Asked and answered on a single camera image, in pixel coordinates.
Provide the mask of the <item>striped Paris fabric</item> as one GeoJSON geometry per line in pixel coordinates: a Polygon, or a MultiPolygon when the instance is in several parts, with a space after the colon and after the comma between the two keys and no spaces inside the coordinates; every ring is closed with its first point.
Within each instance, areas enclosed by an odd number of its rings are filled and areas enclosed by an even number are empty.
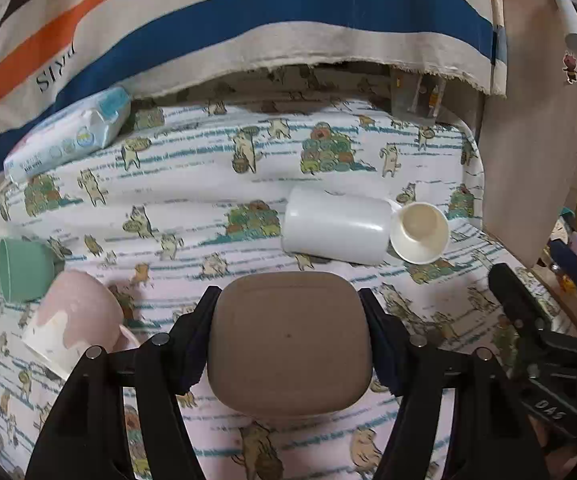
{"type": "Polygon", "coordinates": [[[0,0],[0,186],[29,129],[116,84],[164,96],[252,68],[349,61],[501,96],[503,0],[0,0]]]}

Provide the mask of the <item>cat print bed sheet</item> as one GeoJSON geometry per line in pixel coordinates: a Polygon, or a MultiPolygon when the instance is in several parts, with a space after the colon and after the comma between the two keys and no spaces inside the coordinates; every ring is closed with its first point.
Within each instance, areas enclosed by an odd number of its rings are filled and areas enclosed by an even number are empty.
{"type": "MultiPolygon", "coordinates": [[[[433,127],[392,117],[384,76],[287,68],[246,73],[181,98],[135,102],[125,135],[90,157],[0,191],[0,243],[49,246],[69,270],[103,283],[140,339],[169,330],[210,285],[249,274],[331,272],[368,288],[386,311],[443,348],[490,348],[504,367],[516,332],[489,292],[507,263],[555,330],[573,323],[535,276],[482,227],[485,170],[473,133],[448,110],[433,127]],[[284,252],[294,186],[425,202],[449,219],[435,263],[389,254],[377,266],[284,252]]],[[[34,302],[0,286],[0,466],[23,478],[63,387],[23,342],[34,302]]]]}

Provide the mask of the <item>wooden cabinet panel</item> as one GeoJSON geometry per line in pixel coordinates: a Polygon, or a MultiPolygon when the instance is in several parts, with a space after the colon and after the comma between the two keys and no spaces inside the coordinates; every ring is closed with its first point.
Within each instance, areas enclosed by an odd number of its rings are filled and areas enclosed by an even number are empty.
{"type": "Polygon", "coordinates": [[[479,136],[483,225],[533,266],[564,207],[577,166],[577,52],[555,0],[503,0],[505,96],[487,99],[479,136]]]}

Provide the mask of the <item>pink white ceramic mug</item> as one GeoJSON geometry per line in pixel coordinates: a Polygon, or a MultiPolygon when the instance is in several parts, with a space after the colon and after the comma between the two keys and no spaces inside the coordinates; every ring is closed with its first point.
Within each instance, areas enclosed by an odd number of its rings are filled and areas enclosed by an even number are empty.
{"type": "Polygon", "coordinates": [[[34,312],[22,341],[52,373],[67,379],[92,346],[108,353],[139,347],[124,319],[118,300],[100,281],[64,271],[34,312]]]}

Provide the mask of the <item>cream paper cup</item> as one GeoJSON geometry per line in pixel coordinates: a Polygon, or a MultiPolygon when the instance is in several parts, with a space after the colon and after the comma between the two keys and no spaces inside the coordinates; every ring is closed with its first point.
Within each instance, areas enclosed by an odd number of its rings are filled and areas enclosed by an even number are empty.
{"type": "Polygon", "coordinates": [[[449,245],[450,234],[447,218],[432,204],[410,203],[391,216],[390,244],[407,263],[438,260],[449,245]]]}

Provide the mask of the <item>white tall plastic cup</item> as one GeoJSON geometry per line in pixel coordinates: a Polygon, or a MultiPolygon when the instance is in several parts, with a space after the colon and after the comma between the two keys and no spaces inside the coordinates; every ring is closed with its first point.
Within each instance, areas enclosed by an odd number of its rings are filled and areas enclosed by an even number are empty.
{"type": "Polygon", "coordinates": [[[293,188],[281,222],[285,252],[377,266],[390,240],[387,200],[293,188]]]}

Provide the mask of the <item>baby wipes pack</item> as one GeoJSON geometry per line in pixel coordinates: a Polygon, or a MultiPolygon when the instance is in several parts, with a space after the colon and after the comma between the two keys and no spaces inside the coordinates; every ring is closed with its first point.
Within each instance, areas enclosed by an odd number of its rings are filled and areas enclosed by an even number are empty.
{"type": "Polygon", "coordinates": [[[95,93],[34,126],[6,156],[5,177],[21,185],[58,166],[106,148],[118,136],[131,110],[122,87],[95,93]]]}

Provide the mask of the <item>beige square plastic cup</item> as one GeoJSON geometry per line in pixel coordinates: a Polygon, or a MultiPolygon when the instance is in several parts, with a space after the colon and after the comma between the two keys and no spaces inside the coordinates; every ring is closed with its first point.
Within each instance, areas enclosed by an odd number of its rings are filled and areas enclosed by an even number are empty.
{"type": "Polygon", "coordinates": [[[262,418],[338,412],[369,388],[369,326],[358,292],[338,275],[245,276],[212,317],[208,382],[234,411],[262,418]]]}

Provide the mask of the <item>green plastic cup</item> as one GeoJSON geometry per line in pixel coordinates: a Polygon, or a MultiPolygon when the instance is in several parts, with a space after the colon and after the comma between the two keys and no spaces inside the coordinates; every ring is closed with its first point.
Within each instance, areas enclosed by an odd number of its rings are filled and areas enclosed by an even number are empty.
{"type": "Polygon", "coordinates": [[[10,304],[22,304],[46,296],[64,260],[46,244],[31,240],[0,240],[0,285],[10,304]]]}

